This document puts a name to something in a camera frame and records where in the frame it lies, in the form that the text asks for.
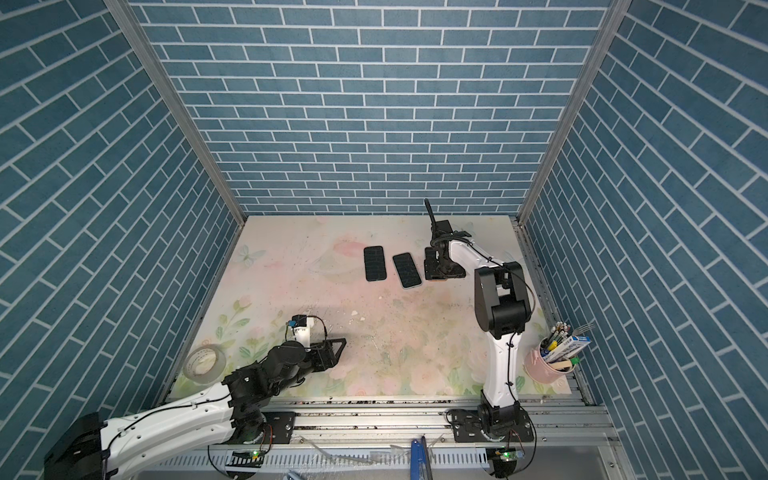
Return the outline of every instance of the aluminum frame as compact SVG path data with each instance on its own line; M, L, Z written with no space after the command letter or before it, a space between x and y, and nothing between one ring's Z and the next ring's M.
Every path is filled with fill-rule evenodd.
M214 156L208 149L208 145L197 129L197 125L192 120L187 108L184 106L179 92L170 81L170 77L168 77L160 57L157 56L157 52L152 48L147 33L139 25L138 18L136 18L133 9L127 0L104 0L104 3L115 22L117 22L118 27L120 27L123 35L125 35L125 39L128 40L128 44L133 48L134 53L152 80L157 92L160 93L170 114L176 119L176 123L179 124L184 137L189 141L192 150L197 155L197 159L208 173L227 208L229 208L237 224L242 227L245 224L245 213L232 193L229 184L224 179L218 165L216 165Z
M558 126L555 128L554 133L549 141L547 150L544 153L541 163L533 176L533 181L528 189L528 194L523 200L523 204L520 206L518 212L518 222L525 224L528 218L533 212L533 206L536 204L539 195L541 195L541 189L544 188L544 184L549 178L549 173L554 167L554 163L558 161L558 155L563 149L565 138L571 131L574 122L576 121L576 115L581 110L581 106L584 103L584 99L589 93L589 88L592 86L592 82L595 77L598 76L598 70L605 59L605 54L608 52L608 47L611 46L611 42L616 36L616 32L621 25L621 21L624 20L624 14L627 13L629 5L632 0L613 0L611 7L608 8L598 35L594 39L592 48L589 49L587 59L584 61L584 66L581 68L581 73L576 80L576 85L568 96L568 102L565 104L563 114L560 117Z

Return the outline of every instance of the pen holder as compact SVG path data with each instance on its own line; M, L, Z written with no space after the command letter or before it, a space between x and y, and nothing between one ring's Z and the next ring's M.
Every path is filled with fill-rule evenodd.
M550 367L549 364L542 359L541 353L538 350L538 345L531 349L531 351L528 352L528 355L525 356L525 359L523 360L523 368L528 376L534 381L544 384L553 383L563 375L573 372L574 370L573 366L563 372Z

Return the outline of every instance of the smartphone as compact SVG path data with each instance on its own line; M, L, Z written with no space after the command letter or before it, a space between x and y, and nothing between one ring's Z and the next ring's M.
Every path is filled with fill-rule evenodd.
M413 257L410 253L395 255L392 257L392 261L395 262L395 270L397 270L397 276L400 277L402 288L412 288L422 284L422 278L419 276L419 271L416 269L416 264L413 263Z
M362 249L362 261L366 265L366 280L369 282L386 280L384 247L365 247Z

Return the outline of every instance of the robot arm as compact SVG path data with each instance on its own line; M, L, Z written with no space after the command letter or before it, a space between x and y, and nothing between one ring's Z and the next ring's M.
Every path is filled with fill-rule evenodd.
M474 272L475 318L488 338L489 366L478 407L483 431L503 437L512 427L527 437L529 422L515 385L518 344L532 311L522 266L495 260L468 233L454 231L448 220L435 221L429 201L424 204L432 221L425 277L446 280Z
M296 340L235 370L203 392L136 415L102 422L97 413L76 420L45 456L46 480L122 480L187 450L266 434L261 409L311 372L333 368L345 339L310 343L316 317L289 322Z

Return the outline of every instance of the blue brick wallpaper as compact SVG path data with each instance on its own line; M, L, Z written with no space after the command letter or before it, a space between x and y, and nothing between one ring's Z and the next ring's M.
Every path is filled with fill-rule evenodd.
M131 2L249 214L515 214L609 0Z
M0 11L0 478L35 478L157 401L236 226L101 0Z
M767 25L634 0L528 224L638 478L768 478Z

